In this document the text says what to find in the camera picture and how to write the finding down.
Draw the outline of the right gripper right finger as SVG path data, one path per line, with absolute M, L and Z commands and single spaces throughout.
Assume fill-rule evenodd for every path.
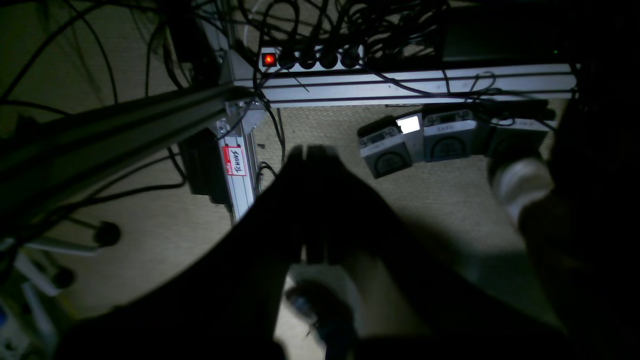
M 340 265 L 361 299 L 358 333 L 347 303 L 320 283 L 306 284 L 313 325 L 327 360 L 549 360 L 573 356 L 559 330 L 486 294 L 425 247 L 386 201 L 321 145 L 306 166 L 319 182 L 311 262 Z

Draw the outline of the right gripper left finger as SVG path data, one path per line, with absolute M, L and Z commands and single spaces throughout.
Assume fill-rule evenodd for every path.
M 70 328 L 57 360 L 283 360 L 274 332 L 295 234 L 292 148 L 274 182 L 240 222 L 191 267 L 144 297 Z

